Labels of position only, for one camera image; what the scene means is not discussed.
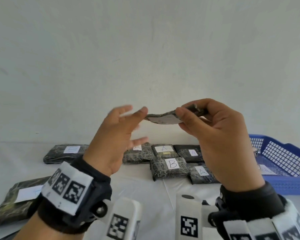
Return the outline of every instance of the blue plastic basket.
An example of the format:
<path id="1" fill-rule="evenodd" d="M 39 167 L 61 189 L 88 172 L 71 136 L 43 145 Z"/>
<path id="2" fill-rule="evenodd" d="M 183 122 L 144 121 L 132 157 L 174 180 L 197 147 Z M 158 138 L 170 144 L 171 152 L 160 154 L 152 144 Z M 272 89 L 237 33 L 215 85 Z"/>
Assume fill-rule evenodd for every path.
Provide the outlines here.
<path id="1" fill-rule="evenodd" d="M 300 148 L 264 135 L 250 134 L 252 146 L 261 151 L 256 159 L 277 175 L 264 175 L 281 195 L 300 195 Z"/>

